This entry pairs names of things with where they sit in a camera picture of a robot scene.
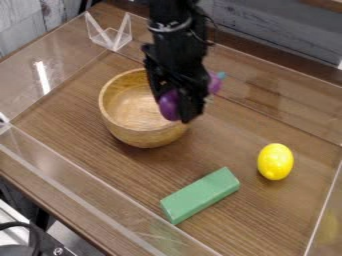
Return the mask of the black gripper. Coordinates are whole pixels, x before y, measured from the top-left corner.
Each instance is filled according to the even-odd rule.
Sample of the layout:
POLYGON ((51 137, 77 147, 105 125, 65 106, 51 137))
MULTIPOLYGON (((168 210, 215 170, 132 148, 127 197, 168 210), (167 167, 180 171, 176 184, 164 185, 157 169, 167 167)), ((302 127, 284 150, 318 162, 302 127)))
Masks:
POLYGON ((148 21, 152 42, 141 45, 149 89, 159 101, 175 89, 180 121, 187 124, 203 114, 208 96, 208 72, 203 65, 207 48, 206 20, 148 21))

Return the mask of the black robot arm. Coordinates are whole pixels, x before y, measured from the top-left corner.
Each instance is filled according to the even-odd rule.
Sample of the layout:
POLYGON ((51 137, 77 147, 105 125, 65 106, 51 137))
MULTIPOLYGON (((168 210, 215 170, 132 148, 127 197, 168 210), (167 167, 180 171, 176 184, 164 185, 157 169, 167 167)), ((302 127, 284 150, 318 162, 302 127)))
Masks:
POLYGON ((170 121, 190 123, 203 114, 211 77, 203 65, 206 19, 199 0, 149 0, 148 31, 141 45, 144 68, 155 101, 170 121))

